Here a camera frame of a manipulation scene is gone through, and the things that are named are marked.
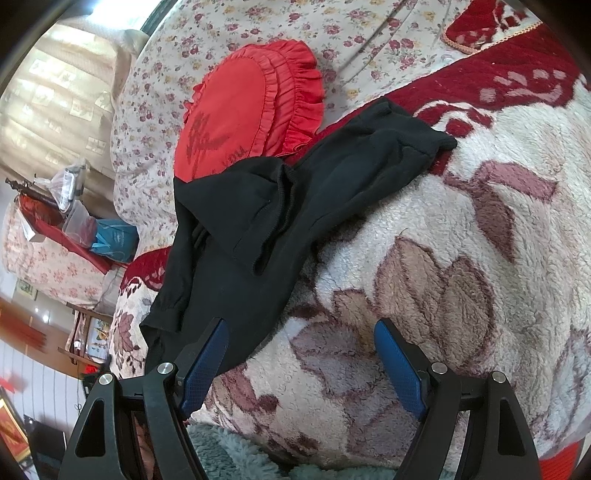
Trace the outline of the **clear plastic bag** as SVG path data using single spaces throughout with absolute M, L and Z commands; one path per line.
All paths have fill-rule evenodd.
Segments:
M 47 190 L 63 217 L 61 230 L 75 244 L 90 248 L 94 242 L 97 225 L 81 201 L 87 173 L 85 163 L 67 166 L 51 179 L 36 177 L 33 184 Z

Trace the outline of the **blue plastic bag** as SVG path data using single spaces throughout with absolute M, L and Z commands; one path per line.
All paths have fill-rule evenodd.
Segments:
M 139 241 L 137 229 L 120 219 L 98 219 L 90 251 L 114 262 L 133 260 Z

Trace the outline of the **black pants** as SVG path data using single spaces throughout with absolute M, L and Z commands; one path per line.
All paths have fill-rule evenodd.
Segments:
M 215 318 L 229 329 L 221 369 L 242 364 L 276 326 L 311 245 L 406 187 L 456 144 L 382 99 L 294 165 L 254 157 L 175 180 L 176 235 L 140 326 L 146 368 L 175 359 Z

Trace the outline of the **floral bed sheet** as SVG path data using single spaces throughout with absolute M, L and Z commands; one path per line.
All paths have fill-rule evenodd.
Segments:
M 168 246 L 176 219 L 172 164 L 193 89 L 239 48 L 298 40 L 325 89 L 325 124 L 460 59 L 443 37 L 463 1 L 181 1 L 141 52 L 111 134 L 114 206 L 137 250 Z

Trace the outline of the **floral covered side furniture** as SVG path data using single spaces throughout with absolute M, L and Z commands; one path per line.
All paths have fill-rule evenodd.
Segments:
M 55 241 L 25 239 L 17 203 L 6 208 L 1 228 L 1 264 L 48 297 L 63 304 L 99 309 L 116 302 L 124 270 L 103 274 L 89 261 Z

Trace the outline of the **red heart-shaped ruffled pillow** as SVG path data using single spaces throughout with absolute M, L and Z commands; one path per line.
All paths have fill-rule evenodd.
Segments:
M 317 59 L 303 41 L 249 44 L 193 88 L 174 154 L 174 177 L 188 183 L 259 156 L 294 154 L 324 117 Z

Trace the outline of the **red gold framed decoration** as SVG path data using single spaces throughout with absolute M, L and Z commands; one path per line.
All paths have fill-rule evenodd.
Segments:
M 24 469 L 29 468 L 33 461 L 24 423 L 4 388 L 1 388 L 0 415 L 2 440 L 16 462 Z

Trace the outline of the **red cloth on furniture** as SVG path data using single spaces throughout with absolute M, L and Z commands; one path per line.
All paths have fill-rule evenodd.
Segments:
M 56 208 L 49 207 L 45 203 L 25 194 L 18 196 L 18 205 L 24 218 L 37 233 L 58 243 L 68 252 L 87 260 L 103 274 L 106 274 L 113 266 L 110 260 L 91 253 L 89 250 L 76 244 L 62 232 L 61 225 L 63 224 L 63 220 Z

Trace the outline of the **grey-green fuzzy garment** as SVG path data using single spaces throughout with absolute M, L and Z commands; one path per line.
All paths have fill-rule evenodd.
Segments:
M 280 480 L 280 479 L 386 479 L 396 478 L 396 471 L 383 467 L 352 467 L 327 470 L 301 464 L 280 468 L 262 448 L 249 439 L 214 425 L 191 423 L 188 437 L 209 479 Z

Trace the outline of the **red and white fleece blanket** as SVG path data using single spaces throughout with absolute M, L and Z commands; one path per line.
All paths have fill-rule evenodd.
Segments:
M 328 468 L 398 466 L 417 422 L 376 354 L 388 318 L 459 374 L 503 372 L 552 457 L 590 432 L 589 86 L 541 25 L 394 101 L 456 149 L 315 248 L 276 331 L 190 419 Z

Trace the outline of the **framed picture on floor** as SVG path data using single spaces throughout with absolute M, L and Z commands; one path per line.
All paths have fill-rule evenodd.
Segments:
M 92 310 L 74 309 L 73 325 L 63 352 L 73 363 L 103 364 L 108 356 L 108 338 L 112 318 Z

